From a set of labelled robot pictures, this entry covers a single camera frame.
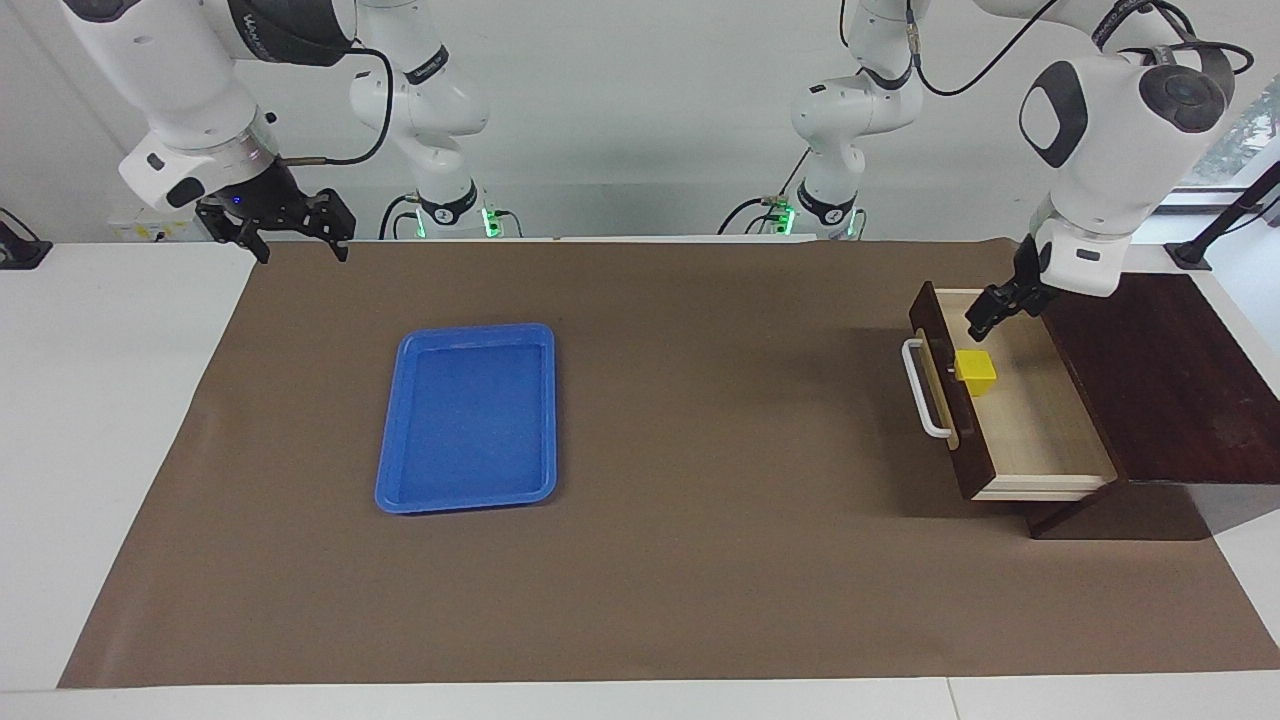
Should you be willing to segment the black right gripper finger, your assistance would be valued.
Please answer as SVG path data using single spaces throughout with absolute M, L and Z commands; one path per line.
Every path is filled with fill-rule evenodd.
M 196 219 L 214 242 L 233 243 L 252 254 L 259 264 L 269 263 L 270 249 L 256 220 L 234 222 L 220 204 L 197 204 Z
M 337 261 L 348 260 L 355 231 L 355 215 L 335 190 L 321 190 L 306 199 L 306 236 L 323 241 Z

